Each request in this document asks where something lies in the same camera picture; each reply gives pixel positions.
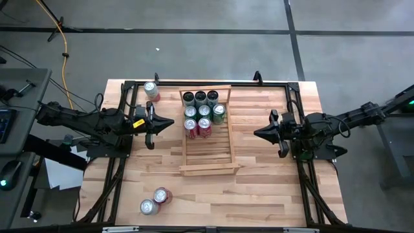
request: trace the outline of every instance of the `can on its side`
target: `can on its side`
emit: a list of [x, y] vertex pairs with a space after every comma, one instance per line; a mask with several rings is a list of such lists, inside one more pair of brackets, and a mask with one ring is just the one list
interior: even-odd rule
[[144, 90], [148, 99], [152, 102], [158, 102], [161, 99], [160, 92], [155, 82], [146, 82], [144, 84]]
[[212, 111], [210, 110], [210, 108], [207, 105], [202, 105], [199, 108], [198, 116], [199, 116], [199, 119], [205, 117], [205, 118], [208, 118], [209, 120], [211, 120], [212, 119]]
[[187, 119], [184, 122], [184, 128], [189, 139], [195, 139], [197, 137], [197, 122], [194, 119]]
[[212, 135], [212, 121], [209, 118], [199, 120], [199, 135], [204, 139]]
[[160, 212], [161, 206], [154, 200], [145, 199], [141, 202], [140, 210], [145, 215], [155, 215]]
[[207, 106], [210, 107], [210, 109], [213, 109], [213, 107], [219, 103], [219, 93], [217, 91], [209, 91], [207, 93]]
[[202, 105], [207, 104], [207, 95], [204, 91], [197, 91], [195, 93], [195, 108], [198, 109]]
[[154, 192], [154, 201], [158, 204], [168, 204], [173, 200], [173, 193], [164, 187], [157, 188]]
[[197, 110], [193, 106], [188, 106], [184, 110], [184, 116], [186, 117], [186, 119], [191, 118], [197, 120]]
[[186, 92], [183, 94], [182, 99], [184, 100], [185, 106], [195, 106], [194, 94], [192, 92]]
[[224, 114], [226, 114], [226, 107], [222, 104], [216, 104], [213, 107], [213, 123], [222, 124], [224, 122]]

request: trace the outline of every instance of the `wooden table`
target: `wooden table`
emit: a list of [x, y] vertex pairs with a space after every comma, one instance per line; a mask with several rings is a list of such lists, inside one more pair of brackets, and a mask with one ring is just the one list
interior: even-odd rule
[[[108, 80], [103, 107], [117, 107], [120, 85], [125, 80]], [[286, 112], [285, 91], [277, 87], [233, 87], [230, 98], [233, 143], [241, 168], [236, 175], [183, 177], [183, 112], [178, 87], [158, 87], [161, 101], [155, 112], [175, 119], [174, 125], [154, 137], [155, 150], [147, 150], [144, 137], [134, 137], [127, 159], [120, 194], [117, 225], [304, 227], [306, 225], [296, 162], [291, 155], [278, 157], [278, 146], [253, 136], [268, 124], [271, 109]], [[315, 82], [300, 82], [305, 114], [321, 111]], [[142, 87], [137, 103], [148, 101]], [[80, 192], [79, 218], [92, 207], [102, 192], [108, 159], [96, 159], [85, 171]], [[332, 164], [315, 161], [321, 196], [347, 222], [338, 178]], [[163, 186], [173, 192], [173, 201], [158, 215], [145, 216], [139, 204]], [[316, 218], [310, 196], [312, 216]], [[111, 207], [109, 198], [107, 216]]]

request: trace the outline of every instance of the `wooden tray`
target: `wooden tray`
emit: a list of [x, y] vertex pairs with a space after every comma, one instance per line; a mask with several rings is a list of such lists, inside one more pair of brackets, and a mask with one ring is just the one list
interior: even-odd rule
[[188, 139], [186, 130], [182, 130], [182, 166], [180, 172], [183, 176], [195, 175], [225, 175], [235, 174], [240, 166], [235, 163], [235, 153], [232, 144], [232, 124], [230, 117], [230, 94], [232, 92], [231, 85], [216, 85], [204, 87], [183, 87], [180, 88], [180, 96], [182, 102], [182, 112], [184, 121], [184, 100], [182, 95], [187, 91], [217, 91], [219, 93], [219, 103], [226, 106], [226, 116], [224, 123], [220, 125], [212, 124], [212, 135], [207, 139], [197, 137], [196, 139]]

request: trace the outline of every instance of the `red soda can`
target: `red soda can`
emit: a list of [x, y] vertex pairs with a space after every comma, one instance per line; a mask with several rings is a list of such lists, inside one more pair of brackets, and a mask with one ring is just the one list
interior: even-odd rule
[[197, 137], [197, 122], [194, 119], [187, 119], [184, 122], [184, 128], [188, 138], [195, 139]]
[[154, 192], [154, 201], [160, 205], [168, 204], [173, 200], [173, 193], [164, 187], [157, 188]]
[[161, 99], [160, 92], [155, 82], [146, 82], [144, 84], [145, 93], [148, 96], [148, 99], [152, 102], [158, 102]]
[[160, 212], [161, 206], [154, 200], [145, 199], [141, 202], [140, 209], [145, 215], [155, 215]]
[[207, 139], [212, 134], [212, 121], [209, 118], [201, 118], [199, 120], [199, 135]]

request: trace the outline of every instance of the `concrete floor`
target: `concrete floor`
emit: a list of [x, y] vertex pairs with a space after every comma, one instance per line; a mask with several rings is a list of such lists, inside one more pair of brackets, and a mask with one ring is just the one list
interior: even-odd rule
[[[283, 0], [72, 0], [47, 1], [74, 27], [288, 29]], [[291, 0], [296, 30], [414, 30], [410, 0]], [[53, 27], [34, 1], [10, 1], [0, 25]], [[49, 33], [0, 32], [0, 44], [38, 67], [52, 69], [61, 82], [63, 42], [47, 43]], [[216, 78], [249, 80], [260, 70], [266, 80], [298, 80], [289, 36], [211, 34], [66, 34], [71, 55], [68, 88], [92, 100], [108, 78]], [[326, 113], [338, 114], [368, 101], [383, 104], [413, 84], [412, 37], [298, 36], [305, 79], [316, 81]], [[24, 67], [8, 59], [1, 67]], [[49, 87], [44, 102], [65, 97]], [[92, 106], [77, 101], [82, 107]], [[58, 139], [66, 128], [34, 125], [42, 138]], [[392, 170], [375, 127], [354, 129], [335, 143], [349, 149], [338, 159], [339, 180], [350, 224], [414, 231], [413, 190], [382, 191], [379, 182]], [[39, 195], [44, 217], [36, 225], [69, 223], [76, 189]], [[66, 208], [57, 209], [65, 200]], [[15, 227], [30, 226], [18, 219]]]

